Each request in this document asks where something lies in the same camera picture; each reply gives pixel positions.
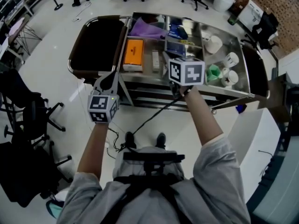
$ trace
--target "gray sleeve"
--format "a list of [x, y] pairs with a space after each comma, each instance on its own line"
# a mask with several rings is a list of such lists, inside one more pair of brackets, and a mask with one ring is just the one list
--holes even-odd
[[78, 217], [100, 191], [102, 188], [95, 175], [75, 174], [57, 224], [76, 223]]
[[209, 201], [233, 223], [250, 223], [240, 166], [226, 137], [202, 147], [193, 175]]

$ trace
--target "gray shirt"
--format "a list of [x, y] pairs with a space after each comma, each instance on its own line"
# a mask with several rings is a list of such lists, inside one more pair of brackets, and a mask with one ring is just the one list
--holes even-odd
[[[137, 149], [140, 153], [166, 153], [157, 147]], [[128, 163], [120, 152], [113, 178], [145, 175], [143, 165]], [[164, 173], [184, 177], [180, 164], [166, 165]], [[243, 194], [240, 167], [227, 138], [202, 147], [193, 168], [193, 178], [172, 185], [179, 195], [179, 208], [194, 224], [250, 223]], [[123, 196], [129, 184], [108, 182], [104, 190], [92, 174], [77, 173], [71, 184], [57, 224], [100, 224]], [[122, 210], [118, 224], [179, 223], [173, 206], [156, 190], [147, 189]]]

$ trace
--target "white mug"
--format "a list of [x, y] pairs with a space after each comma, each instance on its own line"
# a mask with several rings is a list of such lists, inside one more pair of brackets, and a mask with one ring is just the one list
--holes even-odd
[[213, 35], [206, 42], [205, 47], [209, 53], [215, 54], [222, 47], [222, 44], [222, 40], [219, 37]]
[[232, 86], [232, 85], [238, 83], [238, 81], [239, 81], [239, 76], [233, 70], [230, 70], [228, 73], [223, 74], [223, 77], [221, 79], [221, 83], [224, 86]]
[[223, 64], [225, 67], [231, 68], [231, 67], [237, 65], [239, 63], [239, 61], [240, 60], [239, 60], [239, 57], [237, 56], [237, 54], [235, 52], [231, 52], [225, 57]]

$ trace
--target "black harness strap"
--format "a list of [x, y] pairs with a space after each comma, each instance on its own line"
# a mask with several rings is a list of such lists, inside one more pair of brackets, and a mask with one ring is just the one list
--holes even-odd
[[146, 189], [155, 189], [159, 191], [167, 201], [173, 206], [178, 214], [178, 219], [182, 224], [192, 224], [188, 217], [179, 209], [175, 195], [178, 193], [170, 185], [175, 184], [181, 180], [175, 175], [168, 176], [134, 176], [117, 177], [114, 181], [122, 182], [124, 184], [131, 184], [124, 195], [107, 213], [101, 224], [114, 224], [118, 220], [121, 210], [126, 204], [131, 202], [134, 198], [139, 196]]

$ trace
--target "orange box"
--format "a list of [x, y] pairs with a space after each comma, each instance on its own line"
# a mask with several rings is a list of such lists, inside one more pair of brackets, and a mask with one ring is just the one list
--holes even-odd
[[128, 40], [124, 64], [142, 65], [143, 40]]

